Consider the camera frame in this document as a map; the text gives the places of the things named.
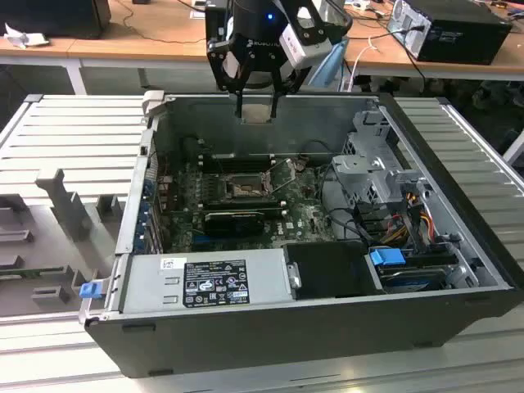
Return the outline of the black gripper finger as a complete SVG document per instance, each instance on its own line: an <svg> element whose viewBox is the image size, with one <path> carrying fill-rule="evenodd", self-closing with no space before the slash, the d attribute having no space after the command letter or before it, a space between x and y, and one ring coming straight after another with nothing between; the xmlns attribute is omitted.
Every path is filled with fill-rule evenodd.
<svg viewBox="0 0 524 393"><path fill-rule="evenodd" d="M248 60L238 60L233 41L207 43L207 59L217 87L236 97L235 116L242 117L243 90L248 80Z"/></svg>
<svg viewBox="0 0 524 393"><path fill-rule="evenodd" d="M293 70L286 79L282 79L280 69L274 69L271 71L273 83L273 95L270 110L271 119L277 117L278 100L286 95L297 93L301 85L304 83L308 73L309 68Z"/></svg>

